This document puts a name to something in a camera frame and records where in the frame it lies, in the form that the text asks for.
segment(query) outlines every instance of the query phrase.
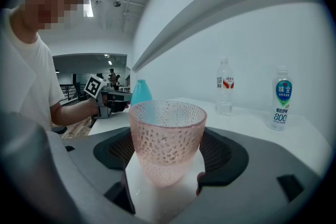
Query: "pink glass cup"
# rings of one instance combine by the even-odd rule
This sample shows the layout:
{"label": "pink glass cup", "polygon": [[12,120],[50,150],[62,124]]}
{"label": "pink glass cup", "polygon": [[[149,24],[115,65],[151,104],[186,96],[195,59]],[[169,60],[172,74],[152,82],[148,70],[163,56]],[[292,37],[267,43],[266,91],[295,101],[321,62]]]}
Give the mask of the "pink glass cup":
{"label": "pink glass cup", "polygon": [[130,109],[135,152],[146,176],[158,187],[177,182],[201,142],[207,115],[195,105],[148,101]]}

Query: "railing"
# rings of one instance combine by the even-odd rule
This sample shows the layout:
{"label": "railing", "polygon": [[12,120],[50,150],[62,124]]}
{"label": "railing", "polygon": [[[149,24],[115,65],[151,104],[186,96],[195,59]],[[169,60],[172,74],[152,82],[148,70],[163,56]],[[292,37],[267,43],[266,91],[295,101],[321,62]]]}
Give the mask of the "railing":
{"label": "railing", "polygon": [[[78,97],[78,92],[77,92],[74,85],[72,85],[72,84],[60,84],[60,87],[62,89],[62,92],[63,92],[64,96],[65,96],[65,98],[62,99],[61,102],[62,101],[63,102],[70,101],[70,100],[76,99]],[[85,84],[80,85],[80,93],[83,93],[84,87],[85,87]]]}
{"label": "railing", "polygon": [[121,92],[131,92],[131,87],[120,86],[119,91],[121,91]]}

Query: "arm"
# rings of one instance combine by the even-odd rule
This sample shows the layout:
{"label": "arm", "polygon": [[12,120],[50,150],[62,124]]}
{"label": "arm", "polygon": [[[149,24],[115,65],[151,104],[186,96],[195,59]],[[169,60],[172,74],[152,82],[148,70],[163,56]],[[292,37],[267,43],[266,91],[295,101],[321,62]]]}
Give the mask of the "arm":
{"label": "arm", "polygon": [[51,120],[57,125],[72,125],[98,114],[96,101],[93,98],[75,105],[61,106],[60,103],[50,107]]}
{"label": "arm", "polygon": [[116,75],[115,73],[112,73],[112,76],[111,76],[111,82],[113,82],[113,84],[116,84],[117,82],[117,77],[115,75]]}

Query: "person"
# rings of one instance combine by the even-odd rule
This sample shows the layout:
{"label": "person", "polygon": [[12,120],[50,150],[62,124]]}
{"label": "person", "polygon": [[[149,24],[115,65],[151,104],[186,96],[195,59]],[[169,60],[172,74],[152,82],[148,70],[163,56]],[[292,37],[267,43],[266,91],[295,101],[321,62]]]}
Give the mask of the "person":
{"label": "person", "polygon": [[61,106],[64,95],[52,55],[38,34],[81,3],[83,0],[25,0],[14,9],[2,11],[0,69],[4,87],[0,110],[20,113],[45,130],[51,130],[51,122],[71,125],[98,114],[93,98]]}
{"label": "person", "polygon": [[116,91],[119,91],[119,86],[120,86],[120,83],[119,83],[119,81],[118,81],[119,78],[120,78],[120,75],[118,74],[117,77],[116,77],[117,82],[116,82],[116,85],[114,86],[114,89],[115,89]]}
{"label": "person", "polygon": [[114,86],[117,84],[117,77],[116,77],[116,73],[114,73],[114,69],[111,68],[110,69],[110,74],[109,74],[109,80],[110,80],[110,83],[111,83],[111,87],[114,88]]}

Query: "white platform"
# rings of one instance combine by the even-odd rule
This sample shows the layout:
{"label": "white platform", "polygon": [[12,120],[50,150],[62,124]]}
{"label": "white platform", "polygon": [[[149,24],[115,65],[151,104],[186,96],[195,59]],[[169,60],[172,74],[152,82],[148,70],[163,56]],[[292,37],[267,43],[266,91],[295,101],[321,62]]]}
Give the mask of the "white platform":
{"label": "white platform", "polygon": [[[274,142],[291,152],[323,177],[332,160],[333,152],[318,130],[303,116],[289,115],[286,129],[277,132],[266,125],[267,113],[234,107],[229,117],[217,115],[215,104],[178,98],[203,108],[207,115],[206,127],[225,129]],[[116,113],[105,120],[97,120],[89,135],[129,126],[129,109]],[[152,223],[167,223],[196,198],[197,174],[204,171],[202,155],[197,151],[191,169],[171,187],[158,189],[142,174],[134,154],[126,168],[131,198],[137,211],[136,216]]]}

